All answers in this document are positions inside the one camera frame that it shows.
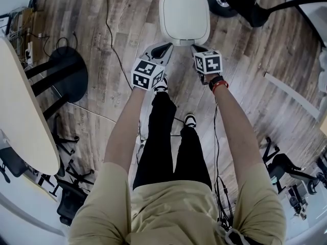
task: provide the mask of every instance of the white table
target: white table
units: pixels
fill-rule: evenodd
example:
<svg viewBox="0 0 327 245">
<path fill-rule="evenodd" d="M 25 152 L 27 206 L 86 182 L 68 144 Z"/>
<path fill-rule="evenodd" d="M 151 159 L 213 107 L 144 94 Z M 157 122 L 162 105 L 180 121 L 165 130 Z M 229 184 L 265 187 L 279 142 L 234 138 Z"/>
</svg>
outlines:
<svg viewBox="0 0 327 245">
<path fill-rule="evenodd" d="M 0 130 L 30 166 L 47 175 L 58 172 L 60 158 L 49 127 L 14 48 L 4 38 L 0 38 Z"/>
</svg>

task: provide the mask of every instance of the t-shirt sleeve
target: t-shirt sleeve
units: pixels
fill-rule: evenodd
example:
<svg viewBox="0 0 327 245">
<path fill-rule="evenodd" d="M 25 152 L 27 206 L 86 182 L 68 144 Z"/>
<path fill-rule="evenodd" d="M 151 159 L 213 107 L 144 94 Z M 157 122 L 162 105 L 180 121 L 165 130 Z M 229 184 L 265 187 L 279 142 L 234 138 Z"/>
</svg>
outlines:
<svg viewBox="0 0 327 245">
<path fill-rule="evenodd" d="M 251 167 L 241 182 L 233 228 L 263 245 L 284 243 L 285 214 L 265 165 Z"/>
<path fill-rule="evenodd" d="M 130 195 L 125 170 L 104 163 L 69 230 L 71 245 L 125 243 L 131 231 Z"/>
</svg>

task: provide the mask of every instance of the round black stool base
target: round black stool base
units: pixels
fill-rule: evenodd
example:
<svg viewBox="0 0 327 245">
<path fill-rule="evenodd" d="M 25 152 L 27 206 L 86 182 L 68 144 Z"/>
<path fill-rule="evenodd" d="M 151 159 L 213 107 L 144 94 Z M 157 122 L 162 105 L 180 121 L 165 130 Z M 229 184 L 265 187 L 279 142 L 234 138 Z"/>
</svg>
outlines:
<svg viewBox="0 0 327 245">
<path fill-rule="evenodd" d="M 228 4 L 223 5 L 224 3 L 219 4 L 217 0 L 208 0 L 209 9 L 213 14 L 230 18 L 236 16 L 238 13 L 232 9 Z"/>
<path fill-rule="evenodd" d="M 53 92 L 58 97 L 67 94 L 69 97 L 69 103 L 79 101 L 85 95 L 88 84 L 87 68 L 83 58 L 75 49 L 64 46 L 55 50 L 51 54 L 50 60 L 59 60 L 59 62 L 56 64 L 56 66 L 47 70 L 48 76 L 59 70 L 62 70 L 67 66 L 80 62 L 80 66 L 82 66 L 81 68 L 79 68 L 70 76 L 54 84 L 54 87 L 59 91 L 61 95 L 58 95 L 58 92 L 52 87 Z"/>
</svg>

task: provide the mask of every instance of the beige t-shirt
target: beige t-shirt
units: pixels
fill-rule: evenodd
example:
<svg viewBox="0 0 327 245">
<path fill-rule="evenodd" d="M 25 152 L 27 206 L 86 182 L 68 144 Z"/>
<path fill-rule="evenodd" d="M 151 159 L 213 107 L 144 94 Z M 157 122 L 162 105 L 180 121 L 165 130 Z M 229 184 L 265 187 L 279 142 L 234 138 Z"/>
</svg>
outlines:
<svg viewBox="0 0 327 245">
<path fill-rule="evenodd" d="M 233 228 L 263 244 L 285 238 L 285 216 L 264 164 L 241 179 Z M 144 185 L 131 195 L 127 173 L 104 163 L 70 228 L 78 245 L 225 244 L 216 232 L 218 209 L 210 188 L 194 181 Z"/>
</svg>

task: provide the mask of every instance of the black pants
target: black pants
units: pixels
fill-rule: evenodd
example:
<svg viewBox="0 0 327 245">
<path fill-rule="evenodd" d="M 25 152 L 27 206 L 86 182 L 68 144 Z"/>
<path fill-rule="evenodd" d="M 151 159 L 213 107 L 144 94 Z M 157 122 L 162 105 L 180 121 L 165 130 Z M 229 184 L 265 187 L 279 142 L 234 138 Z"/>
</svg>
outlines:
<svg viewBox="0 0 327 245">
<path fill-rule="evenodd" d="M 133 189 L 147 184 L 189 180 L 202 182 L 212 190 L 210 176 L 203 159 L 199 137 L 194 128 L 184 127 L 175 172 L 170 145 L 170 132 L 176 106 L 166 92 L 159 92 L 152 102 L 149 136 L 139 161 Z"/>
</svg>

